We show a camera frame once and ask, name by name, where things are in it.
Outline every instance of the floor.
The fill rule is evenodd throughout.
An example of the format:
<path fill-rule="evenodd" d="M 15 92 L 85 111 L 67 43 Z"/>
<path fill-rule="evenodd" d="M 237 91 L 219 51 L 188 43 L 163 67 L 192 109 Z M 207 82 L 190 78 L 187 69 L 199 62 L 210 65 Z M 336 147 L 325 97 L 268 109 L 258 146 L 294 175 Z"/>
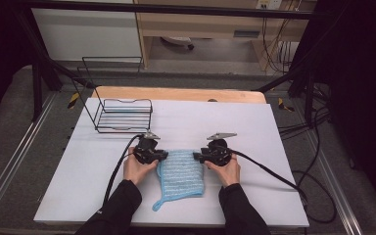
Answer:
<path fill-rule="evenodd" d="M 258 58 L 251 53 L 252 45 L 247 41 L 216 39 L 193 39 L 194 50 L 171 45 L 156 38 L 152 48 L 151 65 L 142 70 L 140 77 L 122 79 L 123 86 L 162 86 L 214 89 L 250 90 L 258 88 L 282 72 L 262 71 Z M 31 72 L 20 70 L 5 95 L 0 106 L 0 175 L 11 160 L 19 143 L 30 126 L 32 117 Z M 48 111 L 46 120 L 33 137 L 33 142 L 18 164 L 18 170 L 9 175 L 11 184 L 0 198 L 0 234 L 72 234 L 76 225 L 47 226 L 32 221 L 39 206 L 39 198 L 51 180 L 57 163 L 63 155 L 63 149 L 69 143 L 82 104 L 67 109 L 74 92 L 71 84 L 60 92 L 45 92 L 54 102 Z M 278 126 L 301 123 L 299 109 L 302 99 L 290 99 L 285 92 L 290 83 L 285 82 L 273 91 L 266 93 Z M 279 109 L 282 98 L 288 109 Z M 323 106 L 315 102 L 317 108 Z M 291 169 L 303 170 L 313 159 L 314 148 L 310 139 L 312 132 L 304 132 L 296 137 L 282 135 Z M 376 234 L 376 194 L 365 174 L 350 168 L 348 155 L 340 141 L 333 122 L 325 121 L 319 125 L 321 152 L 331 165 L 348 199 L 352 212 L 359 223 L 362 234 Z M 310 172 L 321 185 L 327 185 L 320 163 L 316 163 Z M 308 213 L 320 219 L 327 219 L 333 210 L 326 194 L 313 181 L 306 180 L 303 188 L 310 200 Z M 308 234 L 360 234 L 348 232 L 339 214 L 331 223 L 323 224 L 310 220 Z M 304 231 L 273 228 L 276 234 L 303 234 Z"/>

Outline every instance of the white wall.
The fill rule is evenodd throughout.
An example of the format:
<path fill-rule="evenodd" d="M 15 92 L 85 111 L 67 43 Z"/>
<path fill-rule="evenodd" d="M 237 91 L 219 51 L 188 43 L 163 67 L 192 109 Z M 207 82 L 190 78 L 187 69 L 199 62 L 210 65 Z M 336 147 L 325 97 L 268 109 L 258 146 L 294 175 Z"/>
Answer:
<path fill-rule="evenodd" d="M 132 3 L 131 0 L 81 0 L 86 1 Z M 134 13 L 32 11 L 50 57 L 54 60 L 141 56 Z"/>

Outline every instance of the black jacket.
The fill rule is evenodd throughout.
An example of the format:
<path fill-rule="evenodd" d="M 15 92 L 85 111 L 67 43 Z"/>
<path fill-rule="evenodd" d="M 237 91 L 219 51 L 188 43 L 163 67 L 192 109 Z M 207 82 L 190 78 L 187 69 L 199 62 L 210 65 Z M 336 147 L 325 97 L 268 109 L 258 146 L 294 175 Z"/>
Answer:
<path fill-rule="evenodd" d="M 219 202 L 225 216 L 225 234 L 270 234 L 266 223 L 249 203 L 240 184 L 219 191 Z M 142 195 L 130 180 L 123 180 L 109 201 L 75 233 L 77 235 L 126 234 Z"/>

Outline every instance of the blue towel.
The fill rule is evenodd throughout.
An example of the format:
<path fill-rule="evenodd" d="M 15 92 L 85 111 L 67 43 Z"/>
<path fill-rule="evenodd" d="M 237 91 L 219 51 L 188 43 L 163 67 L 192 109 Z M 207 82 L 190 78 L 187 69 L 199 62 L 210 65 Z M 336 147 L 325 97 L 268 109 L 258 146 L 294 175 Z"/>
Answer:
<path fill-rule="evenodd" d="M 152 210 L 157 212 L 165 202 L 204 194 L 203 166 L 195 161 L 197 150 L 167 150 L 166 160 L 157 167 L 162 197 Z"/>

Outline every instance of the aluminum rail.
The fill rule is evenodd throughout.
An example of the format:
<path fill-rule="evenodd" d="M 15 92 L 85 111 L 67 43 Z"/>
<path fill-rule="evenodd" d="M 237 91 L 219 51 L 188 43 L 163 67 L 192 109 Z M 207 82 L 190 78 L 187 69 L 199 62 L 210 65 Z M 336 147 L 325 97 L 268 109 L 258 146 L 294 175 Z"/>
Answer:
<path fill-rule="evenodd" d="M 49 95 L 49 97 L 47 97 L 43 105 L 42 114 L 38 117 L 38 119 L 35 122 L 33 122 L 29 126 L 29 129 L 23 137 L 17 150 L 14 152 L 5 169 L 2 171 L 2 174 L 0 176 L 0 201 L 3 198 L 15 174 L 17 173 L 18 168 L 23 162 L 23 159 L 26 153 L 28 152 L 33 140 L 35 139 L 35 136 L 37 135 L 39 129 L 41 128 L 44 120 L 47 118 L 56 97 L 57 92 L 53 92 Z"/>
<path fill-rule="evenodd" d="M 58 9 L 100 12 L 161 13 L 206 16 L 228 16 L 248 18 L 272 18 L 294 20 L 331 20 L 332 15 L 306 11 L 274 11 L 260 9 L 235 9 L 199 6 L 174 6 L 154 4 L 99 3 L 45 0 L 18 0 L 24 7 L 35 9 Z"/>
<path fill-rule="evenodd" d="M 301 118 L 301 121 L 305 122 L 306 120 L 302 104 L 297 99 L 293 99 L 292 102 L 298 112 L 299 117 Z M 312 129 L 307 131 L 306 136 L 310 141 L 310 147 L 312 148 L 313 152 L 315 152 L 317 139 L 314 130 Z M 338 214 L 340 215 L 343 225 L 347 230 L 347 234 L 362 235 L 362 229 L 359 226 L 358 220 L 356 219 L 344 190 L 341 187 L 341 184 L 338 181 L 332 167 L 328 163 L 327 157 L 323 153 L 322 148 L 319 151 L 317 164 L 325 179 L 325 184 L 327 185 L 329 192 L 336 203 Z"/>

